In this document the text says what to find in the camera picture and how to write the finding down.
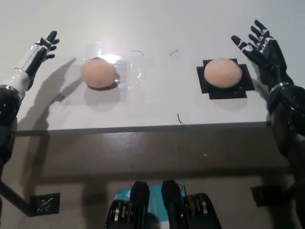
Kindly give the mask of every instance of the clear plastic sheet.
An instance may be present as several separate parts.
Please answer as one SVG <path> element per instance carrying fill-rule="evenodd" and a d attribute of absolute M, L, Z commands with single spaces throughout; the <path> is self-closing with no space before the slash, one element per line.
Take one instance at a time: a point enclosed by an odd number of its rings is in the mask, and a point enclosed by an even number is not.
<path fill-rule="evenodd" d="M 83 63 L 100 57 L 113 64 L 117 72 L 115 84 L 93 90 L 81 79 L 81 63 L 72 65 L 66 73 L 61 94 L 65 99 L 63 105 L 88 105 L 97 112 L 113 109 L 118 103 L 128 106 L 144 102 L 142 78 L 144 77 L 145 60 L 139 52 L 130 51 L 130 55 L 104 53 L 102 43 L 89 44 L 85 48 Z"/>

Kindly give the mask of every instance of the white tabletop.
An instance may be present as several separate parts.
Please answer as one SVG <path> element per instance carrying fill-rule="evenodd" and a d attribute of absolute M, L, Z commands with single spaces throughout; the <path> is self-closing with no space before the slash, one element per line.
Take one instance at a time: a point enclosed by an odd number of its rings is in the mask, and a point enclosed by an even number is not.
<path fill-rule="evenodd" d="M 278 40 L 288 74 L 304 87 L 304 9 L 303 0 L 1 0 L 1 80 L 33 43 L 57 30 L 56 58 L 41 66 L 18 113 L 20 135 L 264 124 L 266 102 L 257 91 L 210 100 L 196 67 L 237 58 L 257 79 L 230 37 L 247 40 L 258 19 Z M 92 55 L 119 59 L 118 87 L 95 92 L 80 80 Z"/>

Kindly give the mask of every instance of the robotic arm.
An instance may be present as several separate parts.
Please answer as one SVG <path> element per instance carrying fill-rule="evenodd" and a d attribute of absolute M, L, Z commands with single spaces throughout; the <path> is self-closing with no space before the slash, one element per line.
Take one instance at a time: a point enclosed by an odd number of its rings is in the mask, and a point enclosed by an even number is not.
<path fill-rule="evenodd" d="M 56 31 L 41 38 L 21 58 L 14 69 L 13 75 L 0 83 L 0 167 L 11 157 L 17 130 L 17 113 L 21 102 L 34 82 L 35 74 L 40 65 L 47 59 L 54 58 L 50 51 L 56 49 L 59 39 L 55 39 Z"/>
<path fill-rule="evenodd" d="M 305 89 L 294 85 L 286 73 L 286 62 L 278 42 L 269 30 L 255 20 L 259 30 L 251 26 L 256 35 L 254 42 L 245 43 L 237 36 L 232 41 L 243 54 L 257 64 L 261 82 L 268 87 L 267 109 L 271 116 L 273 134 L 280 152 L 292 168 L 296 184 L 296 211 L 305 228 Z"/>

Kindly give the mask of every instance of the foam ball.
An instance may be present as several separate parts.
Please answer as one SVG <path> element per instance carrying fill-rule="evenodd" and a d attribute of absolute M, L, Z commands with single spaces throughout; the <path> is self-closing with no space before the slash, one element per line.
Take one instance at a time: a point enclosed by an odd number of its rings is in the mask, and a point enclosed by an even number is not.
<path fill-rule="evenodd" d="M 103 88 L 112 85 L 116 79 L 115 67 L 101 58 L 86 61 L 81 67 L 81 77 L 93 88 Z"/>
<path fill-rule="evenodd" d="M 210 61 L 204 70 L 207 82 L 219 88 L 235 86 L 241 80 L 242 75 L 242 69 L 238 64 L 228 59 Z"/>

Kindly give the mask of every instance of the black square tape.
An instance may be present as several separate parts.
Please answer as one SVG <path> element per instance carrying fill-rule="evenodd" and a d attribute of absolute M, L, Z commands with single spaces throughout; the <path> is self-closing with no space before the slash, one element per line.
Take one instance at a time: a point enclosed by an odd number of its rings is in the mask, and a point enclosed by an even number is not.
<path fill-rule="evenodd" d="M 31 196 L 30 205 L 36 211 L 37 216 L 58 214 L 61 194 L 53 193 L 40 196 Z"/>
<path fill-rule="evenodd" d="M 237 59 L 230 60 L 238 64 Z M 212 60 L 203 60 L 203 66 L 197 67 L 197 73 L 202 94 L 208 93 L 210 99 L 239 99 L 247 98 L 246 91 L 255 90 L 246 64 L 238 64 L 238 66 L 242 69 L 243 75 L 237 85 L 226 89 L 218 88 L 211 85 L 204 77 L 205 67 L 210 61 Z"/>

